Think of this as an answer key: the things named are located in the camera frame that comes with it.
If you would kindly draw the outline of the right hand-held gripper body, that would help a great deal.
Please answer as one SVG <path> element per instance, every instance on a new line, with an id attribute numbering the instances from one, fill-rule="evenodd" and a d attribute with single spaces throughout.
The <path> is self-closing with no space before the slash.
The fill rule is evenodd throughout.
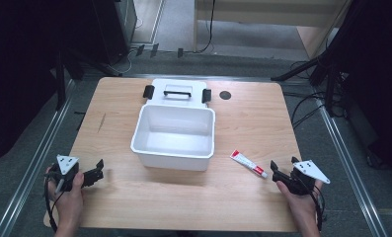
<path id="1" fill-rule="evenodd" d="M 292 165 L 290 191 L 295 195 L 304 196 L 310 194 L 314 190 L 317 180 L 325 184 L 331 183 L 330 179 L 312 160 L 300 161 Z"/>

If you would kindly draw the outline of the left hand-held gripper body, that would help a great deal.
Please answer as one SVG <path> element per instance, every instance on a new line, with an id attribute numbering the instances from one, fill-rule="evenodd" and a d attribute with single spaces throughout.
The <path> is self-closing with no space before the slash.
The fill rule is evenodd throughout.
<path id="1" fill-rule="evenodd" d="M 74 180 L 79 171 L 79 159 L 72 156 L 58 155 L 56 162 L 50 167 L 47 177 L 48 186 L 55 193 L 71 192 Z"/>

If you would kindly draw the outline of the white and red ointment tube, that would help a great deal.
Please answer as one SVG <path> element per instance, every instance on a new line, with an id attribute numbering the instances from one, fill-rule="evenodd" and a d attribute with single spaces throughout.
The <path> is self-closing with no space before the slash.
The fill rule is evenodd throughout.
<path id="1" fill-rule="evenodd" d="M 243 155 L 240 151 L 234 150 L 232 154 L 230 155 L 230 158 L 237 163 L 243 165 L 244 167 L 248 168 L 252 172 L 254 172 L 256 175 L 262 178 L 266 178 L 268 174 L 266 171 L 258 166 L 256 163 L 251 161 L 249 158 L 247 158 L 245 155 Z"/>

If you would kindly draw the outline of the white plastic box with lid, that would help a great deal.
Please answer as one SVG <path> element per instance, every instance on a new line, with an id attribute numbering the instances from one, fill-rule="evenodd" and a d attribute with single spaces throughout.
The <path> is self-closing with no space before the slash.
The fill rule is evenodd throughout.
<path id="1" fill-rule="evenodd" d="M 215 111 L 204 82 L 155 79 L 144 88 L 130 148 L 146 167 L 204 171 L 214 154 Z"/>

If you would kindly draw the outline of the person's right hand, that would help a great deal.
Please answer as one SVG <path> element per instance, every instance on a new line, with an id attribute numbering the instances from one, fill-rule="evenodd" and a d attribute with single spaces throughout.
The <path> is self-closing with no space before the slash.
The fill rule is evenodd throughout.
<path id="1" fill-rule="evenodd" d="M 312 197 L 292 194 L 288 187 L 281 181 L 277 181 L 276 186 L 288 201 L 294 223 L 298 230 L 306 226 L 317 227 L 316 205 Z"/>

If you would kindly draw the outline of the person's left hand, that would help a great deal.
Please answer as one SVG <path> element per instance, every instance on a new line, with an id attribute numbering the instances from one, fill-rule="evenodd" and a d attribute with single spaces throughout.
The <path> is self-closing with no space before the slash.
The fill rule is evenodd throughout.
<path id="1" fill-rule="evenodd" d="M 82 193 L 82 184 L 84 182 L 84 174 L 78 172 L 74 180 L 74 188 L 71 192 L 63 195 L 56 195 L 55 192 L 47 184 L 47 189 L 50 192 L 50 199 L 58 201 L 55 207 L 58 212 L 58 227 L 72 226 L 79 228 L 82 219 L 82 211 L 84 198 Z"/>

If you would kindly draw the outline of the black metal stand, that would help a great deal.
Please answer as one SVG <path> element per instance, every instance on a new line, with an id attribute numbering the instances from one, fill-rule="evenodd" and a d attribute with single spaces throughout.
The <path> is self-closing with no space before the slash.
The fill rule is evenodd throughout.
<path id="1" fill-rule="evenodd" d="M 74 80 L 80 80 L 84 71 L 79 63 L 80 54 L 72 48 L 61 49 L 56 54 L 55 59 L 55 78 L 57 84 L 57 105 L 56 109 L 59 111 L 66 101 L 65 90 L 65 72 L 67 70 L 69 75 Z"/>

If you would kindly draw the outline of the black tripod stand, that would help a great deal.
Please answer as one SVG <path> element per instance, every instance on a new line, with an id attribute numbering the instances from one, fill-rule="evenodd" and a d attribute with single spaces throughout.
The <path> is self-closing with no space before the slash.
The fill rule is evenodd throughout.
<path id="1" fill-rule="evenodd" d="M 331 117 L 333 110 L 334 90 L 337 80 L 343 72 L 350 73 L 361 60 L 362 51 L 369 46 L 365 38 L 366 28 L 371 21 L 371 5 L 376 0 L 352 0 L 347 15 L 329 46 L 315 58 L 272 78 L 272 81 L 285 81 L 313 67 L 309 77 L 311 86 L 318 86 L 327 80 L 324 106 Z"/>

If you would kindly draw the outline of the dark curtain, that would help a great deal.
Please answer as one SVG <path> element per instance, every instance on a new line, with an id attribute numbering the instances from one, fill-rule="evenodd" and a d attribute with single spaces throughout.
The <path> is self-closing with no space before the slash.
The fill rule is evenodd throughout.
<path id="1" fill-rule="evenodd" d="M 55 93 L 50 70 L 83 12 L 83 0 L 0 0 L 0 158 Z"/>
<path id="2" fill-rule="evenodd" d="M 352 0 L 334 43 L 369 162 L 392 169 L 392 0 Z"/>

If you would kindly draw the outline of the black cabinet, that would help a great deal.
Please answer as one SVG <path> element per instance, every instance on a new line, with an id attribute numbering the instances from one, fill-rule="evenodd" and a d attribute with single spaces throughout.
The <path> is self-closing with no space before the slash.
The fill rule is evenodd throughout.
<path id="1" fill-rule="evenodd" d="M 133 0 L 93 0 L 103 42 L 103 59 L 113 65 L 131 49 L 137 16 Z"/>

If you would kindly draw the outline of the metal floor rail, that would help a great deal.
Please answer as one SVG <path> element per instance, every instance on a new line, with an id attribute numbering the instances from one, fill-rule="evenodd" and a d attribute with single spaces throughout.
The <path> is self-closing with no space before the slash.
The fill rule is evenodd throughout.
<path id="1" fill-rule="evenodd" d="M 360 211 L 363 214 L 363 217 L 367 223 L 372 237 L 389 237 L 386 228 L 380 218 L 378 210 L 353 162 L 353 158 L 348 150 L 346 143 L 344 142 L 344 139 L 339 131 L 338 125 L 326 111 L 326 106 L 321 99 L 318 99 L 316 101 L 316 104 L 318 106 L 321 106 L 321 117 L 335 145 L 340 161 L 343 165 L 343 169 L 347 175 L 350 185 L 352 186 L 353 193 L 359 205 Z"/>
<path id="2" fill-rule="evenodd" d="M 72 94 L 75 89 L 76 82 L 73 79 L 70 79 L 65 89 L 66 101 L 60 107 L 60 109 L 54 113 L 52 120 L 47 127 L 43 138 L 40 141 L 39 147 L 37 148 L 33 158 L 31 159 L 31 162 L 23 178 L 21 179 L 20 184 L 18 185 L 16 191 L 11 197 L 9 204 L 7 205 L 7 208 L 3 214 L 3 217 L 1 218 L 0 237 L 9 237 L 20 212 L 27 201 L 29 193 L 33 188 L 35 179 L 41 171 L 41 165 L 44 162 L 45 156 L 47 155 L 48 150 L 53 143 L 54 137 L 59 131 L 59 128 L 70 107 Z"/>

